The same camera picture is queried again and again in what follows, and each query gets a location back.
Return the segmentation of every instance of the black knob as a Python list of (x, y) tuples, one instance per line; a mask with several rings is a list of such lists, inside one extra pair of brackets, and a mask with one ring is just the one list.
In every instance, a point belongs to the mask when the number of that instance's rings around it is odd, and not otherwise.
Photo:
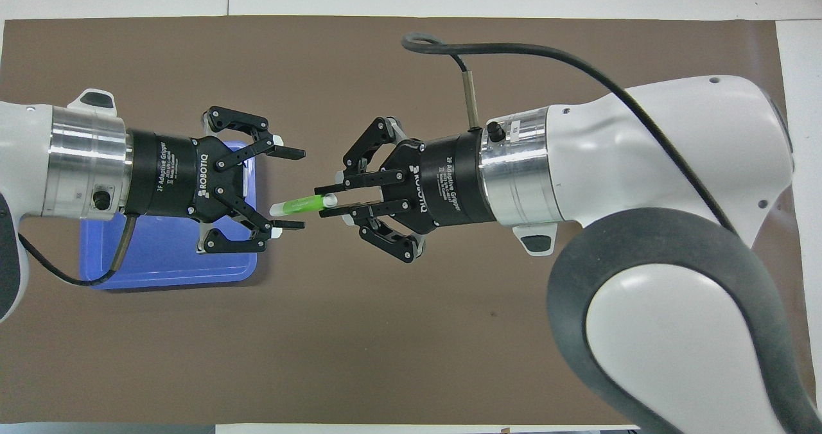
[(496, 121), (491, 121), (488, 123), (488, 139), (491, 139), (491, 142), (502, 142), (505, 140), (505, 130), (502, 129), (502, 126)]
[(94, 201), (94, 208), (100, 211), (106, 211), (106, 209), (111, 207), (111, 195), (109, 195), (108, 191), (95, 191), (94, 194), (91, 195), (91, 200)]

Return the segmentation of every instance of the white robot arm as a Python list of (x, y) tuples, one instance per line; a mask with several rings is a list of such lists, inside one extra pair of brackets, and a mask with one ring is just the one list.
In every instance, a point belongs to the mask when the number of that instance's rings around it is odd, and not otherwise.
[[(29, 278), (17, 237), (22, 218), (111, 218), (127, 194), (127, 144), (114, 97), (97, 89), (86, 89), (66, 108), (0, 101), (0, 118), (6, 137), (0, 142), (0, 166), (9, 170), (0, 180), (2, 320), (17, 307)], [(109, 202), (120, 205), (94, 208), (93, 194), (103, 188)]]
[[(458, 59), (472, 127), (419, 141), (396, 118), (376, 118), (344, 156), (337, 184), (315, 193), (379, 186), (383, 200), (321, 217), (343, 216), (403, 262), (422, 255), (438, 227), (495, 220), (546, 256), (557, 223), (578, 221), (585, 229), (555, 262), (547, 306), (567, 363), (599, 396), (649, 432), (822, 432), (773, 280), (749, 249), (793, 171), (785, 122), (765, 92), (730, 75), (626, 92), (551, 48), (445, 45), (419, 34), (403, 45), (457, 59), (547, 54), (613, 94), (480, 128)], [(396, 148), (367, 171), (383, 144)]]

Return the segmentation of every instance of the brown surface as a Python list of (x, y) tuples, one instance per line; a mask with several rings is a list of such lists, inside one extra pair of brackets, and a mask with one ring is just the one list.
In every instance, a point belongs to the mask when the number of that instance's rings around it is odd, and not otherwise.
[[(465, 127), (447, 57), (399, 46), (410, 30), (454, 42), (555, 45), (625, 86), (739, 74), (784, 106), (772, 22), (250, 17), (6, 22), (0, 98), (117, 97), (127, 126), (200, 135), (212, 104), (268, 116), (300, 162), (259, 166), (261, 206), (332, 182), (375, 116), (431, 139)], [(475, 56), (480, 117), (604, 94), (583, 74), (522, 56)], [(789, 203), (758, 242), (807, 352)], [(575, 378), (544, 310), (553, 258), (493, 223), (437, 230), (402, 265), (338, 220), (304, 218), (239, 285), (101, 293), (32, 267), (0, 326), (0, 421), (624, 422)], [(76, 221), (23, 231), (76, 271)], [(579, 230), (561, 227), (561, 243)], [(808, 356), (802, 365), (812, 381)]]

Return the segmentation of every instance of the green test tube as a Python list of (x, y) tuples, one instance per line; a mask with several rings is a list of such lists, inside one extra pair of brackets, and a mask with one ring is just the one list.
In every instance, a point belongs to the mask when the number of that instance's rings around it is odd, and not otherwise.
[(297, 198), (296, 200), (285, 201), (284, 203), (276, 203), (276, 205), (271, 206), (269, 212), (273, 217), (280, 217), (289, 214), (323, 211), (323, 209), (333, 208), (334, 206), (337, 206), (337, 196), (330, 193), (328, 195), (306, 196), (305, 198)]

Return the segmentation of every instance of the robotiq logo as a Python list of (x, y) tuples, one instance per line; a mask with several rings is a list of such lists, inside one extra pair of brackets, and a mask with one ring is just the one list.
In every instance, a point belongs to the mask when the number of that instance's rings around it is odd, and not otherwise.
[(414, 185), (417, 186), (417, 199), (419, 200), (419, 212), (427, 213), (428, 205), (425, 204), (423, 197), (423, 188), (419, 185), (419, 166), (408, 166), (411, 173), (414, 174)]
[(210, 198), (211, 195), (208, 194), (208, 153), (203, 153), (200, 155), (200, 191), (197, 191), (197, 195), (204, 196), (206, 198)]

